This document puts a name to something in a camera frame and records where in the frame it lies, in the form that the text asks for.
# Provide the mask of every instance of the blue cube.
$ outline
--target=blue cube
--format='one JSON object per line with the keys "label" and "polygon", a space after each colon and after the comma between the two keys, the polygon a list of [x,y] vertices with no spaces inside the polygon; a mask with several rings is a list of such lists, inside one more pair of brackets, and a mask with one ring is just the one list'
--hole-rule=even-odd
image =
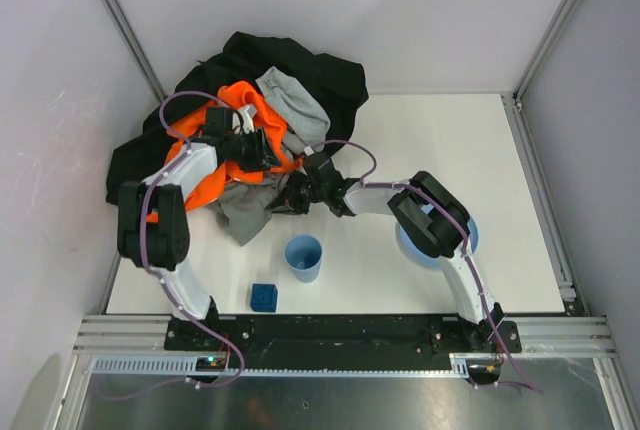
{"label": "blue cube", "polygon": [[254,312],[276,311],[278,304],[278,289],[271,283],[254,283],[251,288],[251,302],[249,306]]}

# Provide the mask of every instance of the blue bowl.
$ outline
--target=blue bowl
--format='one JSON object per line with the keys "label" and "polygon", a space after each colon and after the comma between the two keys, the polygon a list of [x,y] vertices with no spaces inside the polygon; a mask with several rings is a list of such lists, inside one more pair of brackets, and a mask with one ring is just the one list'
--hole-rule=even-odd
{"label": "blue bowl", "polygon": [[[431,204],[424,205],[422,207],[422,211],[424,213],[429,213],[432,209],[433,205]],[[416,248],[416,246],[409,238],[409,235],[407,235],[407,232],[402,229],[400,224],[397,224],[396,226],[396,234],[398,236],[398,243],[400,247],[405,250],[405,254],[407,254],[412,260],[424,267],[440,268],[440,264],[438,263],[437,259],[425,255]],[[476,249],[478,248],[478,226],[476,225],[473,217],[471,217],[471,220],[469,220],[469,234],[471,237],[471,251],[475,253]]]}

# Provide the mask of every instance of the pile of clothes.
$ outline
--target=pile of clothes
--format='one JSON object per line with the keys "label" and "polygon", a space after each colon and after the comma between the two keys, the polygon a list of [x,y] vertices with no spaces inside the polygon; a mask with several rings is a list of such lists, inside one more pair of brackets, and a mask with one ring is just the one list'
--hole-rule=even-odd
{"label": "pile of clothes", "polygon": [[[187,210],[207,205],[223,216],[240,244],[249,242],[271,218],[268,207],[299,167],[304,148],[325,140],[349,140],[356,111],[369,98],[362,65],[326,53],[315,55],[290,38],[236,32],[222,53],[201,62],[175,91],[217,96],[231,108],[256,108],[254,125],[266,131],[281,166],[244,173],[222,164],[185,201]],[[211,101],[183,96],[171,100],[164,116],[174,130],[190,136],[204,123]],[[107,202],[117,205],[120,185],[142,181],[180,150],[181,141],[160,123],[158,108],[144,121],[142,134],[116,148],[107,174]],[[333,155],[342,144],[331,143]]]}

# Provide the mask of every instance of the purple cable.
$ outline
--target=purple cable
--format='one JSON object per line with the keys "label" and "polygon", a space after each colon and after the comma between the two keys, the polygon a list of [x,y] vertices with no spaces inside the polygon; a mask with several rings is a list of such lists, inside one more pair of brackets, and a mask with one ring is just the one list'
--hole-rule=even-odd
{"label": "purple cable", "polygon": [[[185,142],[185,144],[187,145],[187,152],[182,152],[180,155],[178,155],[176,158],[174,158],[171,163],[167,166],[167,168],[165,169],[165,172],[170,172],[171,170],[173,170],[177,165],[180,164],[180,162],[182,162],[188,155],[188,152],[191,151],[191,140],[189,140],[188,137],[186,137],[185,135],[182,135],[179,132],[176,132],[175,130],[173,130],[169,124],[167,124],[167,121],[164,118],[164,109],[167,106],[167,103],[169,103],[171,100],[173,100],[176,97],[182,97],[182,96],[186,96],[186,95],[195,95],[195,96],[200,96],[200,97],[205,97],[205,98],[209,98],[211,100],[214,100],[218,103],[221,103],[223,105],[226,105],[222,100],[220,100],[217,97],[214,97],[213,95],[210,95],[208,93],[204,93],[204,92],[198,92],[198,91],[184,91],[184,92],[177,92],[174,93],[173,95],[167,97],[162,104],[160,105],[160,110],[158,111],[158,116],[160,118],[160,123],[162,123],[162,126],[166,128],[167,133],[169,133],[170,135],[173,135],[181,140],[183,140]],[[205,333],[208,333],[209,335],[211,335],[212,337],[214,337],[215,339],[219,340],[220,342],[222,342],[223,344],[227,345],[229,348],[231,348],[236,355],[238,356],[238,360],[240,361],[240,368],[238,369],[238,372],[233,375],[229,380],[224,380],[222,382],[213,382],[213,383],[203,383],[203,382],[198,382],[197,385],[199,385],[199,387],[205,387],[205,388],[217,388],[217,387],[224,387],[225,385],[229,385],[230,383],[233,383],[235,380],[237,380],[238,378],[240,378],[240,376],[242,375],[242,373],[244,372],[245,369],[245,360],[244,360],[244,355],[242,355],[242,352],[240,351],[240,349],[234,345],[230,340],[226,339],[225,337],[223,337],[222,335],[220,335],[219,333],[211,330],[210,328],[206,327],[205,325],[203,325],[200,321],[198,321],[197,318],[195,318],[193,315],[187,313],[182,305],[180,304],[180,302],[178,301],[178,299],[171,293],[171,291],[169,290],[169,288],[167,287],[167,284],[165,283],[164,279],[162,278],[162,274],[160,274],[160,272],[156,272],[154,270],[151,269],[151,265],[149,264],[149,255],[147,253],[147,214],[149,213],[149,205],[151,203],[151,195],[153,194],[153,190],[158,186],[158,184],[162,181],[162,179],[164,178],[164,173],[160,173],[149,185],[149,188],[147,189],[146,193],[144,194],[144,198],[142,199],[142,209],[140,212],[140,259],[142,260],[142,266],[144,267],[145,271],[150,274],[153,275],[154,277],[158,278],[160,280],[160,284],[162,286],[162,289],[164,290],[164,293],[166,294],[167,298],[169,299],[169,301],[171,302],[171,304],[178,309],[178,311],[187,319],[189,320],[191,323],[193,323],[196,327],[198,327],[200,330],[202,330]],[[134,394],[131,395],[123,395],[123,396],[107,396],[104,395],[100,392],[99,389],[96,388],[96,393],[98,394],[99,397],[105,399],[105,400],[110,400],[113,402],[121,402],[121,401],[125,401],[125,400],[129,400],[131,398],[136,398],[138,396],[141,395],[145,395],[146,393],[155,390],[156,388],[162,387],[164,385],[168,385],[170,383],[176,383],[179,381],[184,381],[184,379],[182,378],[172,378],[169,380],[165,380],[163,382],[159,382],[149,388],[147,388],[146,390],[142,390],[140,392],[136,392]]]}
{"label": "purple cable", "polygon": [[451,214],[449,214],[449,212],[447,212],[447,210],[444,209],[438,202],[436,202],[429,195],[424,193],[419,188],[414,187],[413,185],[410,185],[410,184],[407,184],[407,183],[386,183],[386,182],[385,183],[378,183],[378,182],[376,182],[376,183],[364,183],[365,177],[368,177],[369,175],[371,175],[374,172],[374,170],[377,168],[378,161],[376,160],[376,157],[373,155],[373,153],[370,150],[368,150],[365,147],[363,147],[362,145],[359,145],[359,144],[353,143],[353,142],[349,142],[349,141],[346,141],[346,140],[326,140],[324,142],[320,142],[320,143],[314,144],[312,146],[312,148],[316,148],[316,147],[319,147],[320,145],[324,145],[324,144],[327,144],[327,143],[342,143],[344,145],[351,145],[352,147],[359,148],[360,150],[362,150],[363,152],[365,152],[367,155],[369,155],[371,157],[371,160],[373,161],[373,167],[371,168],[371,170],[369,170],[368,172],[366,172],[365,174],[363,174],[360,177],[360,184],[362,186],[369,187],[369,188],[404,188],[404,189],[407,189],[407,190],[415,193],[416,195],[418,195],[424,201],[429,202],[431,205],[433,205],[433,208],[435,208],[438,212],[440,212],[440,214],[443,217],[445,217],[449,221],[449,223],[451,223],[451,225],[453,225],[455,227],[455,229],[458,231],[458,233],[460,233],[460,236],[462,237],[462,249],[463,249],[464,260],[467,263],[467,265],[469,267],[469,270],[471,271],[471,275],[473,276],[473,279],[474,279],[474,281],[476,283],[476,286],[478,287],[478,293],[480,295],[480,301],[482,303],[482,310],[484,311],[485,315],[487,316],[487,320],[489,321],[489,325],[491,326],[491,329],[493,331],[492,333],[495,334],[496,339],[498,340],[498,342],[502,346],[502,349],[503,349],[505,355],[507,356],[507,358],[509,359],[509,362],[511,362],[511,365],[513,365],[513,368],[515,368],[516,372],[518,372],[520,377],[526,382],[526,383],[522,383],[522,382],[500,382],[498,384],[498,386],[526,387],[526,388],[529,388],[530,390],[533,390],[534,392],[543,393],[542,390],[538,386],[536,386],[527,377],[527,375],[524,373],[522,368],[520,368],[520,365],[518,365],[516,360],[511,355],[511,352],[509,352],[509,349],[507,348],[507,345],[505,344],[504,340],[502,339],[502,335],[500,335],[500,332],[498,332],[498,326],[493,321],[493,317],[491,316],[491,312],[489,311],[489,305],[487,304],[487,299],[486,299],[486,297],[484,295],[484,287],[482,286],[482,282],[480,281],[480,275],[478,274],[478,270],[476,269],[475,265],[473,264],[473,260],[471,259],[471,257],[466,255],[467,254],[468,244],[469,244],[469,235],[464,230],[464,228],[462,228],[462,226],[456,221],[456,219],[453,218],[453,216]]}

